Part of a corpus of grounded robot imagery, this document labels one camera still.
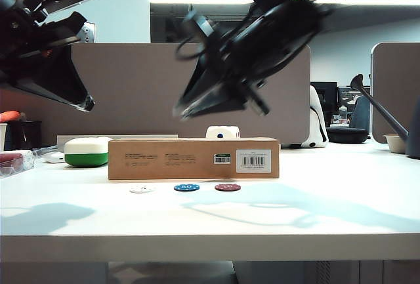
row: black handle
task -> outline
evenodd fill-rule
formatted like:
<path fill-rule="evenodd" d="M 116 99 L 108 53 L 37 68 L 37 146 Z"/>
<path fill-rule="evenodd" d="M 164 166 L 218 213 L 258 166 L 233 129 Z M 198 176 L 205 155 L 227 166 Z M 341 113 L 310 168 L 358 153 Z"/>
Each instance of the black handle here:
<path fill-rule="evenodd" d="M 377 111 L 387 120 L 389 125 L 394 129 L 394 131 L 400 136 L 400 138 L 407 142 L 408 139 L 408 131 L 402 126 L 401 123 L 398 122 L 397 119 L 393 115 L 390 114 L 388 110 L 385 109 L 384 106 L 382 106 L 380 103 L 378 103 L 375 99 L 373 99 L 372 96 L 365 90 L 363 87 L 363 75 L 359 74 L 356 75 L 352 82 L 350 83 L 350 86 L 352 89 L 355 89 L 357 91 L 360 91 L 372 104 L 373 107 L 377 109 Z"/>

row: green and white container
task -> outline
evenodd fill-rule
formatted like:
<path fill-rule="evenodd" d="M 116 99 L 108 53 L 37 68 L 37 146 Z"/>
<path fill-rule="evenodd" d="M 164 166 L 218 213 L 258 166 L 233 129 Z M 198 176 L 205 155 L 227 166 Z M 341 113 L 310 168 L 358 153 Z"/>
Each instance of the green and white container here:
<path fill-rule="evenodd" d="M 74 167 L 97 167 L 108 162 L 107 137 L 74 138 L 64 145 L 64 160 Z"/>

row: cubicle partition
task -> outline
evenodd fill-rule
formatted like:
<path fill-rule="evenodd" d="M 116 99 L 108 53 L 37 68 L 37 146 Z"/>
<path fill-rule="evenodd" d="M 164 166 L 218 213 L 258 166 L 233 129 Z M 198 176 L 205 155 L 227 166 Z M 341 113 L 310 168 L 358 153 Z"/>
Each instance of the cubicle partition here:
<path fill-rule="evenodd" d="M 237 125 L 242 136 L 271 136 L 301 143 L 308 136 L 310 50 L 303 50 L 259 92 L 271 108 L 266 117 L 251 109 L 180 121 L 172 108 L 196 62 L 175 60 L 175 43 L 80 43 L 73 62 L 96 105 L 91 112 L 18 91 L 0 90 L 0 110 L 20 110 L 42 121 L 43 144 L 58 134 L 179 134 L 202 137 L 210 125 Z M 193 52 L 196 44 L 188 44 Z"/>
<path fill-rule="evenodd" d="M 407 129 L 420 97 L 420 43 L 380 43 L 372 50 L 371 94 Z M 372 133 L 385 143 L 384 134 L 395 134 L 373 109 Z"/>

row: barcode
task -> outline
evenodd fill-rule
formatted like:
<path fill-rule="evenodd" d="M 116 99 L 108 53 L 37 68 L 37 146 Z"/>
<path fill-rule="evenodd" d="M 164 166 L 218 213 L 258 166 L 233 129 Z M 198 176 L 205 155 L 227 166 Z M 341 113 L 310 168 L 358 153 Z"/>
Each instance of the barcode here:
<path fill-rule="evenodd" d="M 230 157 L 216 157 L 215 163 L 230 163 Z"/>
<path fill-rule="evenodd" d="M 263 156 L 252 156 L 243 157 L 242 165 L 244 167 L 263 167 L 265 165 L 265 157 Z"/>

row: black mug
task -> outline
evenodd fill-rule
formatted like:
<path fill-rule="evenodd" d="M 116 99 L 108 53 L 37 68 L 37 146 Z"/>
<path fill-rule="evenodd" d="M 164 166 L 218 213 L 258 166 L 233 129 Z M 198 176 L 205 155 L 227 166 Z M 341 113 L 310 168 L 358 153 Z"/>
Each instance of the black mug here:
<path fill-rule="evenodd" d="M 41 147 L 40 121 L 9 121 L 11 149 L 32 150 Z"/>

